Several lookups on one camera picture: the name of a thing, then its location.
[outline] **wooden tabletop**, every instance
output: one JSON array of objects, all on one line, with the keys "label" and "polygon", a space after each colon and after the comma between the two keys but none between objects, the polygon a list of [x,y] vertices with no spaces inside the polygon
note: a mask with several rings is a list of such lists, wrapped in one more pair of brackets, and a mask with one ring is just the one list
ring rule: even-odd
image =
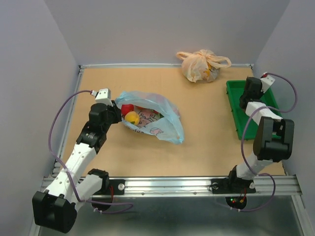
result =
[{"label": "wooden tabletop", "polygon": [[[252,76],[250,68],[222,69],[218,78],[208,84],[195,84],[181,73],[181,68],[88,68],[84,70],[80,90],[109,88],[112,99],[123,91],[138,90],[159,93],[178,106],[185,140],[181,145],[160,141],[155,136],[136,133],[122,123],[114,124],[107,141],[90,163],[92,168],[106,170],[112,177],[226,176],[242,163],[226,81]],[[66,161],[95,98],[77,97],[63,158]],[[252,152],[252,141],[244,146]],[[284,175],[282,163],[264,171]]]}]

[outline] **green plastic bin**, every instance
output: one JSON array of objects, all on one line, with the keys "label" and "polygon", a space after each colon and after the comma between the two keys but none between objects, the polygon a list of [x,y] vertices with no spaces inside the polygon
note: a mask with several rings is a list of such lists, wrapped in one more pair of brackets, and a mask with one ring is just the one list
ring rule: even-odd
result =
[{"label": "green plastic bin", "polygon": [[[242,139],[243,131],[248,121],[248,116],[245,112],[240,108],[240,97],[244,92],[245,80],[237,80],[237,81],[227,81],[226,82],[226,93],[228,96],[228,100],[230,102],[230,106],[232,109],[232,114],[234,118],[234,123],[236,126],[236,131],[238,135],[238,139]],[[275,101],[275,97],[271,91],[271,88],[267,90],[267,92],[261,97],[261,101],[265,103],[267,106],[275,107],[278,109],[278,105]],[[272,111],[278,116],[281,116],[280,112]],[[255,139],[256,132],[258,129],[258,125],[252,120],[248,126],[245,140]]]}]

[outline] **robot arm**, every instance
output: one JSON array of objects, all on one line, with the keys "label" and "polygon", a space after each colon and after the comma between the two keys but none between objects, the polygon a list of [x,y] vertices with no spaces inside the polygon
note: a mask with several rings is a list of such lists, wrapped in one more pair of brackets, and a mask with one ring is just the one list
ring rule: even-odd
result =
[{"label": "robot arm", "polygon": [[77,211],[84,204],[78,202],[67,171],[80,199],[89,199],[95,192],[106,189],[109,185],[108,173],[96,169],[91,170],[86,178],[78,183],[87,165],[105,143],[111,124],[122,120],[120,109],[110,99],[109,89],[93,91],[91,94],[95,96],[96,103],[91,106],[89,121],[84,125],[65,164],[67,170],[62,169],[44,192],[37,191],[32,199],[35,223],[63,233],[72,228]]},{"label": "robot arm", "polygon": [[[270,75],[258,79],[249,77],[246,80],[244,93],[240,97],[240,108],[251,116],[260,107],[265,107],[260,98],[275,81]],[[253,143],[253,152],[247,162],[235,166],[226,179],[214,179],[214,194],[255,193],[253,179],[266,166],[274,162],[286,160],[291,156],[293,144],[294,122],[274,114],[269,108],[259,110],[253,120],[258,124]]]}]

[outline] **plastic bag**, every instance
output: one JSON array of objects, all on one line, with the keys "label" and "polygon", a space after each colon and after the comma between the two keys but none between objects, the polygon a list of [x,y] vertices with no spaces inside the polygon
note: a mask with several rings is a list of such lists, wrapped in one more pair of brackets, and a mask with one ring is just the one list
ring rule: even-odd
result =
[{"label": "plastic bag", "polygon": [[162,95],[140,91],[124,91],[116,98],[115,102],[118,108],[121,108],[123,104],[132,104],[138,107],[155,110],[164,116],[143,127],[137,127],[123,120],[123,124],[130,129],[140,133],[155,135],[160,140],[175,144],[181,144],[184,141],[184,130],[179,120],[179,111],[173,103]]},{"label": "plastic bag", "polygon": [[[217,78],[220,68],[231,66],[229,58],[216,56],[210,50],[194,53],[178,52],[176,56],[184,60],[182,72],[191,82],[212,82]],[[221,61],[226,61],[227,65],[220,64]]]}]

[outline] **gray wall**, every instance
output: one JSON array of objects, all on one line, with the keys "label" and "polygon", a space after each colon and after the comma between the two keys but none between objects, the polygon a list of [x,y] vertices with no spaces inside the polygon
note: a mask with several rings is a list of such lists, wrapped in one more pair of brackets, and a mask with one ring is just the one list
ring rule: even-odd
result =
[{"label": "gray wall", "polygon": [[45,0],[79,64],[180,63],[210,49],[253,63],[289,0]]},{"label": "gray wall", "polygon": [[43,0],[2,1],[0,32],[0,235],[26,236],[32,196],[52,168],[50,124],[78,71]]},{"label": "gray wall", "polygon": [[[274,32],[255,63],[256,76],[270,71],[289,78],[296,86],[299,102],[284,117],[295,122],[291,158],[285,161],[290,174],[296,174],[303,191],[303,200],[315,227],[315,1],[291,0]],[[277,80],[273,92],[280,108],[293,102],[293,92]]]}]

